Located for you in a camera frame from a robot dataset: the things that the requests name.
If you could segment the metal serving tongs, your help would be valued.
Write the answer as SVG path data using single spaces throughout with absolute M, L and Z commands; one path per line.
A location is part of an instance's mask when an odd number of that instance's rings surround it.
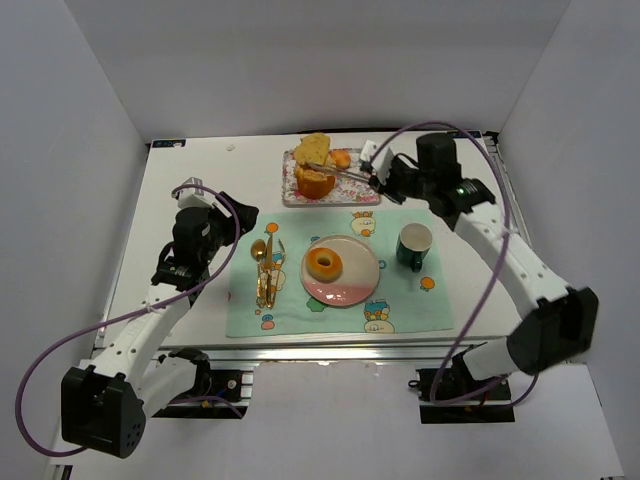
M 326 165 L 319 165 L 314 163 L 307 163 L 306 167 L 312 169 L 314 171 L 322 172 L 328 175 L 339 176 L 343 178 L 347 178 L 356 182 L 364 183 L 367 185 L 372 185 L 378 181 L 375 175 L 362 175 L 356 174 L 349 170 L 341 170 L 338 168 L 334 168 Z

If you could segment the sliced herb bread piece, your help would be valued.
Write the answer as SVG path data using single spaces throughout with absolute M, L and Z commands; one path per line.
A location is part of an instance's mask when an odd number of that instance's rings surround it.
M 324 133 L 309 134 L 293 150 L 293 158 L 300 166 L 324 165 L 329 156 L 330 143 L 330 137 Z

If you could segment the orange glazed donut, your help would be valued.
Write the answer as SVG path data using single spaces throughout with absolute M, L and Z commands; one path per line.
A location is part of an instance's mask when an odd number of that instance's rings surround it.
M 332 249 L 318 247 L 306 254 L 305 265 L 307 272 L 316 280 L 332 282 L 343 273 L 341 257 Z

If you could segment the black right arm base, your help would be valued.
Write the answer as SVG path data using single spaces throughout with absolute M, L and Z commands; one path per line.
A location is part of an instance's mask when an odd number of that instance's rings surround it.
M 495 378 L 476 381 L 467 372 L 462 355 L 453 357 L 437 385 L 435 400 L 447 403 L 437 406 L 430 401 L 430 391 L 437 368 L 422 368 L 408 381 L 408 388 L 418 395 L 420 422 L 423 425 L 499 424 L 515 421 L 508 381 Z

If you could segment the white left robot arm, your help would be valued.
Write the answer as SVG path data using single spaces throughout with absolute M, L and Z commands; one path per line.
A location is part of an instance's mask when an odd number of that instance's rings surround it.
M 172 239 L 159 255 L 141 314 L 86 367 L 72 367 L 62 379 L 61 435 L 68 443 L 126 458 L 148 418 L 176 399 L 193 401 L 209 392 L 210 361 L 197 349 L 178 349 L 158 366 L 150 364 L 212 278 L 214 256 L 255 227 L 259 210 L 226 193 L 217 204 L 197 192 L 176 197 Z

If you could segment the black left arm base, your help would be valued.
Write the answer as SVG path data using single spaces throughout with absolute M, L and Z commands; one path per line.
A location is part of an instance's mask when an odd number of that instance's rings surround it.
M 193 397 L 220 397 L 242 414 L 247 410 L 253 385 L 253 368 L 248 365 L 214 361 L 207 352 L 195 348 L 179 348 L 162 352 L 152 360 L 148 372 L 155 372 L 170 360 L 188 360 L 197 368 L 195 386 L 180 393 L 178 400 Z M 154 418 L 171 419 L 238 419 L 224 402 L 201 400 L 189 403 L 169 404 L 153 415 Z

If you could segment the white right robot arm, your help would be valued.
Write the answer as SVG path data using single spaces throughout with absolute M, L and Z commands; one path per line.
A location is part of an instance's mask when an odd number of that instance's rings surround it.
M 586 352 L 599 300 L 555 274 L 509 227 L 509 208 L 479 179 L 466 178 L 452 136 L 416 140 L 417 157 L 403 161 L 382 143 L 371 155 L 370 186 L 396 204 L 424 200 L 434 216 L 469 244 L 492 270 L 521 317 L 506 337 L 454 356 L 459 378 L 484 382 L 519 371 L 533 376 Z

